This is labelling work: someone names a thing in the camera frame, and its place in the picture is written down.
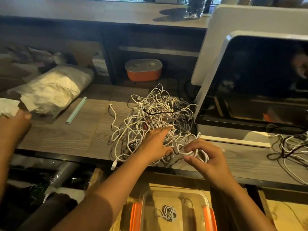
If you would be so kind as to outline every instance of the person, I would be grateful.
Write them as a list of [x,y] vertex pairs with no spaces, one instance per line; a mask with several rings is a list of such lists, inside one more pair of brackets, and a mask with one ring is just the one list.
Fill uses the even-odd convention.
[[[0,117],[0,186],[3,194],[8,165],[20,138],[30,126],[30,114],[18,111],[11,119]],[[172,148],[163,145],[171,127],[151,130],[136,153],[131,155],[111,176],[64,217],[52,230],[109,230],[116,220],[138,178],[145,168],[166,154]],[[184,156],[184,160],[198,170],[215,187],[227,203],[237,229],[251,231],[276,230],[258,206],[232,176],[222,150],[202,139],[185,146],[185,151],[202,149],[210,160]]]

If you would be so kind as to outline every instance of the monitor base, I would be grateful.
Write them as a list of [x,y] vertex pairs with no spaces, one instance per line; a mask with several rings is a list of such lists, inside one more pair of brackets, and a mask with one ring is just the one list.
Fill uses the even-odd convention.
[[201,132],[201,139],[208,141],[241,144],[253,147],[271,147],[269,136],[265,132],[255,132],[198,124],[197,131]]

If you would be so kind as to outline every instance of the person's left hand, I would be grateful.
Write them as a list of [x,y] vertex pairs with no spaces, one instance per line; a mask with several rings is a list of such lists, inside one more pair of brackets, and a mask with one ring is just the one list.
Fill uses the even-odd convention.
[[1,147],[14,150],[19,140],[24,136],[30,127],[31,114],[18,110],[12,118],[0,117],[0,143]]
[[138,147],[135,154],[146,156],[148,164],[151,164],[168,153],[171,153],[172,148],[164,146],[164,139],[171,128],[172,127],[169,126],[151,130]]

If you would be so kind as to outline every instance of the wooden countertop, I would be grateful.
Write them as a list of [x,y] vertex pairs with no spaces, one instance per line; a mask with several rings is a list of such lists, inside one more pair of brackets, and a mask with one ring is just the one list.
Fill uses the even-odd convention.
[[105,0],[0,0],[0,16],[207,28],[210,17],[185,19],[186,6]]
[[[18,148],[114,160],[114,143],[110,142],[114,118],[111,110],[112,116],[109,113],[108,106],[112,103],[117,114],[115,125],[119,126],[133,106],[128,103],[131,94],[144,97],[148,94],[148,89],[92,84],[80,95],[87,96],[88,99],[71,124],[67,125],[65,121],[81,98],[74,101],[53,124],[33,125]],[[280,166],[283,165],[282,161],[267,158],[267,155],[273,153],[272,149],[218,142],[214,144],[225,149],[229,167],[236,177],[299,184]],[[308,171],[304,166],[290,160],[287,160],[287,165],[295,174],[308,181]],[[172,168],[195,171],[184,161],[178,161]]]

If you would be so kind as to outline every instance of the wooden desk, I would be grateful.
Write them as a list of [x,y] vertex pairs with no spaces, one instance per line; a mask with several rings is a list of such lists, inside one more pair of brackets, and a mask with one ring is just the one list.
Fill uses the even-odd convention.
[[[79,104],[80,98],[74,101],[53,124],[33,125],[18,148],[54,153],[52,156],[46,155],[47,158],[59,156],[58,159],[71,161],[90,159],[91,163],[103,164],[108,162],[111,164],[111,161],[106,160],[115,159],[113,155],[114,143],[110,142],[113,133],[111,123],[114,118],[112,111],[108,110],[108,106],[112,103],[117,114],[115,125],[119,126],[133,106],[132,100],[129,101],[131,94],[144,97],[148,94],[148,88],[92,84],[80,95],[80,97],[87,96],[88,100],[71,124],[67,125],[65,121]],[[271,149],[218,142],[214,144],[225,149],[225,156],[231,172],[240,183],[308,190],[308,187],[299,186],[300,183],[280,166],[282,165],[280,160],[269,160],[267,158],[267,155],[273,153]],[[304,166],[289,160],[287,160],[287,164],[295,174],[308,181],[308,171]],[[149,170],[201,177],[193,167],[184,161],[180,160],[170,168],[169,166],[164,166],[161,163]]]

